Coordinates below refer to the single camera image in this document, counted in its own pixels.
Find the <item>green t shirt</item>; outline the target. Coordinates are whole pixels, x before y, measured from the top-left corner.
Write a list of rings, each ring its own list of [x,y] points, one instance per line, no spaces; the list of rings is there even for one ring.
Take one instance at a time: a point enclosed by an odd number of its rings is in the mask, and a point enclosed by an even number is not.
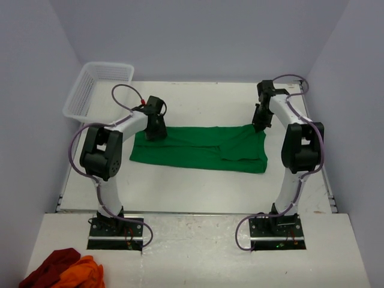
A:
[[[264,132],[251,124],[237,127],[169,127],[162,140],[135,135],[130,160],[189,169],[261,174],[268,158]]]

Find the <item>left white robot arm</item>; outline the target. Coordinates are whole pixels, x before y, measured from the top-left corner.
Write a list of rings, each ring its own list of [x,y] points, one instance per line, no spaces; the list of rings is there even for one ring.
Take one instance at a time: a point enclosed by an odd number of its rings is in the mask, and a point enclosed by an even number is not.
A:
[[[130,220],[123,216],[116,176],[122,164],[123,144],[139,132],[146,140],[163,140],[167,136],[164,115],[166,103],[150,96],[145,104],[130,110],[128,116],[109,124],[91,124],[85,137],[80,166],[85,176],[95,182],[98,200],[97,221],[110,235],[124,231]]]

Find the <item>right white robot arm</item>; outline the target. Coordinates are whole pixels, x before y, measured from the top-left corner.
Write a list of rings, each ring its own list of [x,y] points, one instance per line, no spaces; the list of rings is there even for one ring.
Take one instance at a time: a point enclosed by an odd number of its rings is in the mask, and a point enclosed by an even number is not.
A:
[[[270,128],[276,116],[286,129],[281,161],[285,168],[281,191],[272,204],[270,213],[258,214],[251,226],[262,236],[281,236],[288,229],[298,225],[298,203],[305,182],[318,172],[324,162],[324,126],[312,122],[297,111],[289,101],[286,89],[277,89],[272,80],[257,84],[259,103],[253,116],[252,125],[256,132]]]

